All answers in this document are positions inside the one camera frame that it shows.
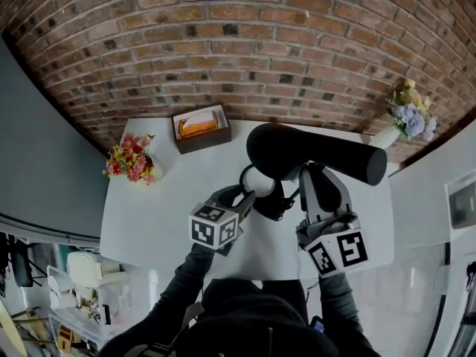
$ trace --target black cylindrical object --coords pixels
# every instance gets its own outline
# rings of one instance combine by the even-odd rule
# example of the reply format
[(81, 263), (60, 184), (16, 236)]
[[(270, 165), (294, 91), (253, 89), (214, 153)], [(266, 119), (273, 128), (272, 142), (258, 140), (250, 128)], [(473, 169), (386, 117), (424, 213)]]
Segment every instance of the black cylindrical object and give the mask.
[(277, 123), (262, 124), (251, 131), (246, 150), (251, 163), (275, 180), (291, 180), (303, 164), (315, 161), (375, 186), (387, 169), (383, 149)]

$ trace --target pink flowers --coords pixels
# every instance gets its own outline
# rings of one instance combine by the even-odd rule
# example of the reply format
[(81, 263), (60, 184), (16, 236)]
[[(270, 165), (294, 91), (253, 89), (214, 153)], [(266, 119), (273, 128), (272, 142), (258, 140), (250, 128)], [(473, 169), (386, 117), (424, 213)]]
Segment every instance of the pink flowers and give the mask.
[(109, 152), (109, 160), (103, 173), (109, 178), (125, 175), (133, 182), (142, 180), (147, 184), (153, 184), (157, 178), (153, 173), (154, 164), (147, 151), (154, 137), (148, 134), (137, 137), (132, 133), (125, 134), (122, 142)]

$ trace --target black sleeve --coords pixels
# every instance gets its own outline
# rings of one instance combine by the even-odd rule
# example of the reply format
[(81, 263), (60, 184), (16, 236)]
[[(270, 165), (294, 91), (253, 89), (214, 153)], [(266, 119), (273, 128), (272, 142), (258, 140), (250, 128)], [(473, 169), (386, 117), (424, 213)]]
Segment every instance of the black sleeve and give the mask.
[(148, 316), (109, 341), (98, 357), (124, 356), (143, 344), (171, 344), (181, 330), (185, 310), (196, 302), (214, 254), (213, 250), (195, 244)]
[(378, 356), (364, 336), (345, 274), (320, 279), (319, 285), (325, 333), (341, 354)]

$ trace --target floor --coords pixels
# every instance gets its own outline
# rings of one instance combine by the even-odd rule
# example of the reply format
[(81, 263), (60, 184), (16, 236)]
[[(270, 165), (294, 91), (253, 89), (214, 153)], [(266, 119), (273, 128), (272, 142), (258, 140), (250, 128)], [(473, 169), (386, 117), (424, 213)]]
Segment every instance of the floor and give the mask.
[[(35, 261), (41, 266), (55, 263), (54, 248), (40, 246)], [(397, 250), (389, 266), (348, 274), (360, 311), (365, 335), (382, 357), (422, 357), (434, 328), (440, 296), (434, 284), (437, 268), (443, 260), (441, 245)], [(167, 285), (153, 270), (128, 266), (131, 272), (130, 303), (134, 316), (131, 324), (142, 319)], [(303, 281), (304, 288), (315, 280)], [(321, 314), (320, 292), (311, 290), (309, 317)], [(18, 289), (13, 277), (7, 282), (4, 300), (10, 313), (20, 312), (25, 304), (48, 308), (48, 288)]]

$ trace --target flower vase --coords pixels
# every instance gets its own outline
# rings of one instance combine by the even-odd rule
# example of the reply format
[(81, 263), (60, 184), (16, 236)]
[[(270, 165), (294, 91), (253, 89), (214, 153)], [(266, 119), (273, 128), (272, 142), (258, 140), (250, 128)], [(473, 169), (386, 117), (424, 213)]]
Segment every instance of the flower vase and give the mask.
[(150, 161), (152, 162), (152, 165), (154, 166), (153, 174), (155, 176), (155, 182), (148, 183), (147, 181), (141, 178), (139, 181), (135, 183), (135, 185), (140, 189), (151, 187), (157, 182), (159, 182), (160, 180), (162, 180), (162, 178), (164, 177), (164, 171), (162, 170), (160, 164), (158, 163), (158, 160), (153, 155), (147, 155), (147, 157), (150, 159)]
[(370, 141), (370, 145), (382, 149), (387, 149), (399, 138), (401, 132), (394, 125), (388, 126), (375, 135)]

